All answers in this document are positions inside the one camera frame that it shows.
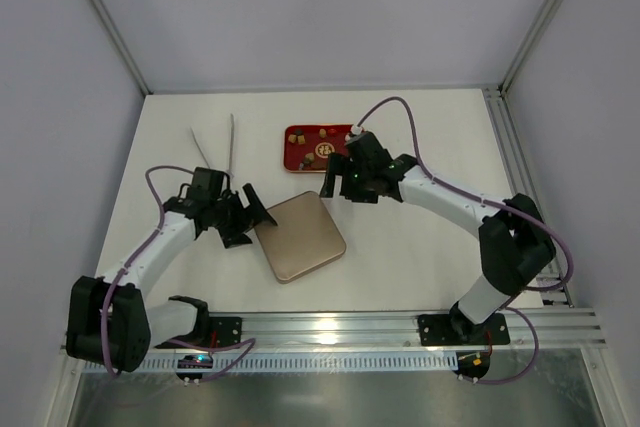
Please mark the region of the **gold tin lid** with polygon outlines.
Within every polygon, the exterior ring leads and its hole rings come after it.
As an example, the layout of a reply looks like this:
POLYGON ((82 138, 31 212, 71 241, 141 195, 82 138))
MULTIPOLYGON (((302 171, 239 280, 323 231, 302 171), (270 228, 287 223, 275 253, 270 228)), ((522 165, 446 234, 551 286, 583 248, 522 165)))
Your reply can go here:
POLYGON ((316 192, 307 191, 270 207, 276 221, 254 228, 276 280, 291 283, 341 258, 346 242, 316 192))

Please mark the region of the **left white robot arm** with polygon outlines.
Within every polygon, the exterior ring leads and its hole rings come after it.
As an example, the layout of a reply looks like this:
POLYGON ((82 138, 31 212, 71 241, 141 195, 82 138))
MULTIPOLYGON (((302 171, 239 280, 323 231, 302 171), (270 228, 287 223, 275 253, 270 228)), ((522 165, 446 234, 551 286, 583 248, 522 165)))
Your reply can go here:
POLYGON ((132 252, 103 274, 72 286, 66 327, 67 355, 94 362, 116 376, 135 371, 150 348, 194 348, 209 336, 208 304, 172 296, 149 307, 146 298, 173 261, 215 230, 225 248, 250 244, 249 231, 275 225, 251 184, 231 188, 228 173, 197 167, 176 195, 156 202, 157 225, 132 252))

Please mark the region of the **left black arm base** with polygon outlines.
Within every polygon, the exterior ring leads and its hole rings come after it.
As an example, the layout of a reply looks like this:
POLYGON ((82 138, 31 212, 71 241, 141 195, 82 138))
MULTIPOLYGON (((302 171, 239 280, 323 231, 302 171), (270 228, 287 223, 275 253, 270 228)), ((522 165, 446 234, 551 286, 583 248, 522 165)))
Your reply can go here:
POLYGON ((223 348, 236 345, 241 341, 241 317, 214 315, 209 311, 205 301, 192 297, 172 296, 169 301, 194 307, 196 309, 195 325, 189 333, 160 344, 160 348, 177 348, 183 343, 189 344, 192 348, 223 348))

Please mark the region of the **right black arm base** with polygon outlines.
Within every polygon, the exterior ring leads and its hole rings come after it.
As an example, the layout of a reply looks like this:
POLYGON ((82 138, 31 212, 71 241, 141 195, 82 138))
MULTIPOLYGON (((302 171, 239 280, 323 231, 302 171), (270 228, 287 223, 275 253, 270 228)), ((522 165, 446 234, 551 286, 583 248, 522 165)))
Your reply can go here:
POLYGON ((511 342, 505 316, 494 313, 481 324, 473 324, 464 316, 421 314, 417 318, 420 343, 424 347, 505 346, 511 342))

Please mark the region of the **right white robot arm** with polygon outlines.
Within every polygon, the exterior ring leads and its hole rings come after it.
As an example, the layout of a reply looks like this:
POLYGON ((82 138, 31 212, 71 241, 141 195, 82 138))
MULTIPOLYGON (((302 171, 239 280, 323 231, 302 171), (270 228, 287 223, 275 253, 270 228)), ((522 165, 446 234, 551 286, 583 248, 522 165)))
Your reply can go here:
POLYGON ((534 201, 517 194, 494 202, 448 188, 428 176, 416 157, 393 158, 371 132, 350 138, 344 154, 328 157, 320 195, 331 198, 335 179, 340 195, 354 203, 375 204, 381 197, 424 208, 457 225, 479 242, 481 274, 451 307, 447 328, 455 341, 484 336, 491 317, 519 296, 556 256, 551 235, 534 201))

